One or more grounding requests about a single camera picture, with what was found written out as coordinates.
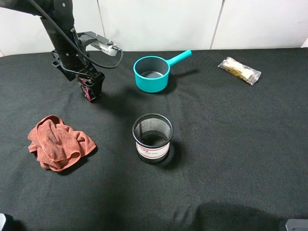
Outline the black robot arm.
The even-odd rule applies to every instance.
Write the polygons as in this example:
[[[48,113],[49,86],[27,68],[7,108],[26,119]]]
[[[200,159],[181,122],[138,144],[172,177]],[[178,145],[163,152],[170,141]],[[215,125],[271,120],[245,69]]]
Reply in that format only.
[[[37,15],[54,46],[53,66],[76,79],[84,96],[93,102],[102,94],[105,75],[94,67],[86,47],[101,39],[93,32],[77,33],[70,0],[2,0],[2,8]]]

